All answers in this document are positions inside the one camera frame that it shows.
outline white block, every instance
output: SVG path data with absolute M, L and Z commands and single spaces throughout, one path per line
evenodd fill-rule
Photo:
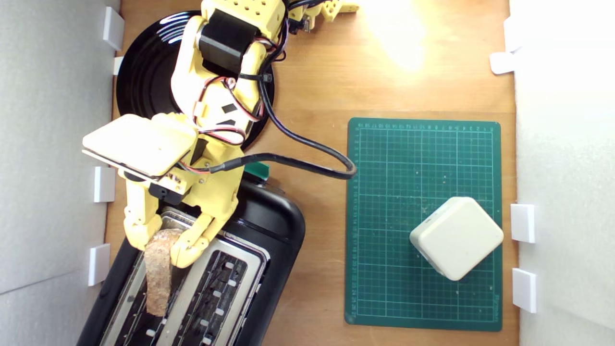
M 491 53 L 489 55 L 489 63 L 491 64 L 491 72 L 494 74 L 503 74 L 515 70 L 515 56 L 512 53 Z
M 513 240 L 535 243 L 534 206 L 530 204 L 511 204 L 510 230 Z
M 504 233 L 470 197 L 452 197 L 410 232 L 410 241 L 449 280 L 461 280 L 502 243 Z
M 94 202 L 105 203 L 115 200 L 116 170 L 109 167 L 94 169 Z
M 109 273 L 109 261 L 111 260 L 111 245 L 102 244 L 90 248 L 90 271 L 87 279 L 88 286 L 103 281 Z
M 512 303 L 530 313 L 536 313 L 536 274 L 513 268 Z
M 105 9 L 103 39 L 115 50 L 122 50 L 124 43 L 124 19 L 112 7 Z
M 119 68 L 122 66 L 122 62 L 124 61 L 124 57 L 116 57 L 113 62 L 113 75 L 117 76 L 119 74 Z

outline wooden surface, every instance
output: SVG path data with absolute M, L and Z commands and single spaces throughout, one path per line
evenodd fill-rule
M 517 346 L 510 270 L 517 265 L 517 247 L 510 239 L 508 207 L 516 199 L 514 82 L 510 75 L 494 76 L 489 68 L 489 54 L 504 48 L 508 2 L 362 0 L 361 5 L 358 14 L 291 36 L 288 59 L 276 65 L 277 114 L 290 129 L 343 152 L 348 120 L 356 116 L 500 122 L 504 327 L 491 333 L 346 324 L 346 183 L 272 164 L 272 176 L 301 208 L 307 233 L 263 344 Z M 198 7 L 196 0 L 123 0 L 124 49 L 152 22 Z M 335 164 L 271 124 L 250 150 L 259 151 Z M 124 238 L 125 192 L 123 181 L 118 182 L 106 234 L 113 256 Z

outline black cable tie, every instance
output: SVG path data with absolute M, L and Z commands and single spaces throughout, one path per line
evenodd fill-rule
M 248 79 L 251 81 L 263 81 L 265 83 L 271 83 L 273 81 L 273 75 L 270 73 L 265 73 L 265 74 L 240 73 L 239 78 Z

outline black round base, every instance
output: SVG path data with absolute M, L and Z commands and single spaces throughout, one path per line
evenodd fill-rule
M 158 113 L 181 113 L 171 91 L 171 76 L 180 51 L 181 37 L 188 20 L 200 11 L 170 15 L 145 29 L 130 45 L 116 83 L 117 108 L 120 115 L 136 114 L 151 119 Z M 273 104 L 274 82 L 268 83 Z M 268 117 L 252 126 L 242 149 L 254 142 Z

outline green cutting mat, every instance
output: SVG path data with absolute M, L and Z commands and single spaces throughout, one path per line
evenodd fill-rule
M 438 274 L 410 231 L 452 196 L 502 225 L 498 123 L 354 118 L 348 151 L 345 319 L 350 324 L 499 331 L 502 249 L 461 281 Z

